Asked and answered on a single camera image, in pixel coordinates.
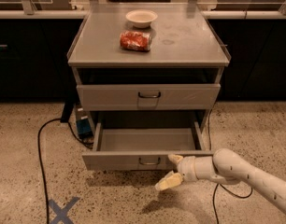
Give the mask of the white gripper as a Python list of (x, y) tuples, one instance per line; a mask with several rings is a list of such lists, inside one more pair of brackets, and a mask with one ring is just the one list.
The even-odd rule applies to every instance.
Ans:
[(179, 173), (169, 172), (156, 185), (159, 191), (172, 189), (179, 186), (183, 180), (196, 182), (201, 179), (210, 180), (215, 176), (215, 169), (211, 157), (184, 157), (177, 154), (169, 154), (168, 159), (177, 165)]

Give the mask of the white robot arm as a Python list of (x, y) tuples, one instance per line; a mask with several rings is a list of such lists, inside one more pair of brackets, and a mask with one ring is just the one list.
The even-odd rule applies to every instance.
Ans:
[(242, 181), (286, 215), (286, 181), (251, 165), (230, 149), (218, 149), (209, 157), (169, 154), (168, 159), (177, 171), (169, 172), (155, 185), (159, 191), (201, 179), (224, 185)]

